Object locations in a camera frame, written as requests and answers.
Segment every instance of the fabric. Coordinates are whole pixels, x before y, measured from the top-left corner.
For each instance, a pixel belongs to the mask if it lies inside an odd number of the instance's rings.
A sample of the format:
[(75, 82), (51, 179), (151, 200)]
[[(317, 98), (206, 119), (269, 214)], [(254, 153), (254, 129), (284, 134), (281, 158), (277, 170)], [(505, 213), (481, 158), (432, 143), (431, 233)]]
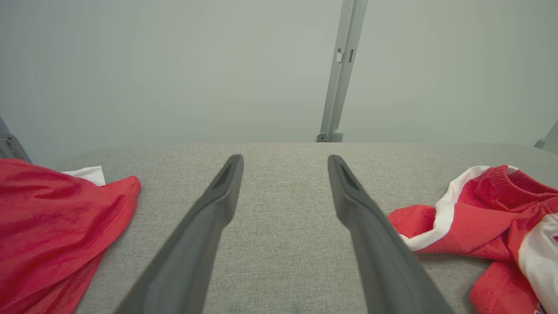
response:
[(417, 253), (495, 260), (470, 294), (479, 313), (558, 313), (558, 190), (511, 166), (474, 166), (433, 207), (388, 218)]
[(97, 187), (0, 159), (0, 312), (73, 313), (139, 189), (136, 177)]
[[(233, 221), (222, 233), (205, 313), (367, 313), (353, 244), (335, 215), (327, 173), (342, 156), (388, 214), (434, 204), (448, 182), (475, 165), (509, 164), (558, 188), (558, 157), (503, 144), (177, 144), (99, 150), (57, 170), (103, 165), (107, 182), (137, 175), (138, 208), (107, 249), (76, 314), (112, 313), (184, 214), (232, 154), (244, 156)], [(489, 260), (421, 254), (421, 264), (455, 314)]]
[(101, 166), (85, 167), (78, 170), (63, 171), (62, 173), (69, 174), (72, 177), (85, 179), (94, 183), (98, 187), (106, 184), (104, 180), (103, 167)]

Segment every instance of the red and white shirt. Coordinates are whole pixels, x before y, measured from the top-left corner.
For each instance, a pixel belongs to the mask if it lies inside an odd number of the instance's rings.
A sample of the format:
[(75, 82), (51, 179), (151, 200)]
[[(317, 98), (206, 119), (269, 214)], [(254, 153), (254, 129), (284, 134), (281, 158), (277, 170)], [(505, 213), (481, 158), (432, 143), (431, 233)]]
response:
[(557, 189), (512, 166), (474, 166), (433, 207), (388, 219), (417, 253), (494, 260), (471, 290), (479, 313), (558, 313)]

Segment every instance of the gray wall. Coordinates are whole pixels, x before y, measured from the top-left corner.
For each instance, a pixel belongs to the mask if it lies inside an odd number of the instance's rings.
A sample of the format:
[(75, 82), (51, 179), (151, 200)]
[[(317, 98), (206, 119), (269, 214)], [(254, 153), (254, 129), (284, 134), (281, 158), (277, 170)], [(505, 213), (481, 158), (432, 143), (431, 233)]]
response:
[(0, 116), (46, 166), (160, 140), (313, 141), (340, 10), (340, 0), (0, 1)]
[(558, 120), (557, 0), (370, 0), (343, 141), (533, 146)]
[[(341, 0), (5, 0), (0, 116), (31, 159), (314, 141)], [(370, 0), (345, 141), (533, 145), (558, 119), (558, 1)]]

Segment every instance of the white trim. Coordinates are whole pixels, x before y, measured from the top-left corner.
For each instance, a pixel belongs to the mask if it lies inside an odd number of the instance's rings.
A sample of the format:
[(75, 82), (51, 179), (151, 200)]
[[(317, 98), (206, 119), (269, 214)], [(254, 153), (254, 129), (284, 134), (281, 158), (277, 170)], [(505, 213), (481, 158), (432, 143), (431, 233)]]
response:
[(521, 272), (549, 314), (558, 313), (558, 213), (544, 215), (518, 252)]
[(512, 173), (514, 173), (514, 172), (516, 172), (516, 171), (518, 171), (518, 170), (519, 170), (519, 168), (516, 168), (516, 167), (514, 167), (514, 166), (510, 166), (510, 165), (509, 165), (509, 166), (508, 166), (508, 169), (506, 169), (506, 174), (507, 174), (507, 175), (510, 175), (510, 174), (512, 174)]
[[(432, 230), (428, 230), (412, 238), (400, 234), (403, 242), (405, 242), (411, 251), (422, 250), (448, 234), (454, 219), (455, 204), (459, 199), (463, 187), (468, 181), (481, 176), (489, 168), (490, 166), (471, 167), (450, 182), (448, 191), (434, 205), (436, 208), (436, 218), (434, 219)], [(508, 166), (508, 170), (515, 172), (517, 168)]]
[(86, 167), (73, 171), (63, 171), (62, 173), (93, 182), (98, 187), (106, 184), (104, 180), (103, 168), (101, 166)]

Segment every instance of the gray table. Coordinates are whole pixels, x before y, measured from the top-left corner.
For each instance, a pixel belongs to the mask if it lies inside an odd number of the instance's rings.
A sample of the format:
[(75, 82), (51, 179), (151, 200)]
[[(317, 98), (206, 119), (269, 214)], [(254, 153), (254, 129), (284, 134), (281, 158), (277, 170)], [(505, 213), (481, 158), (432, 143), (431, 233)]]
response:
[[(558, 188), (558, 156), (517, 145), (184, 144), (95, 151), (59, 170), (101, 165), (107, 182), (142, 183), (128, 229), (107, 254), (76, 313), (111, 313), (232, 154), (244, 155), (237, 211), (223, 231), (206, 313), (365, 313), (349, 232), (338, 221), (327, 157), (341, 155), (385, 213), (434, 204), (474, 165), (516, 166)], [(420, 257), (456, 313), (474, 313), (473, 283), (489, 261)]]

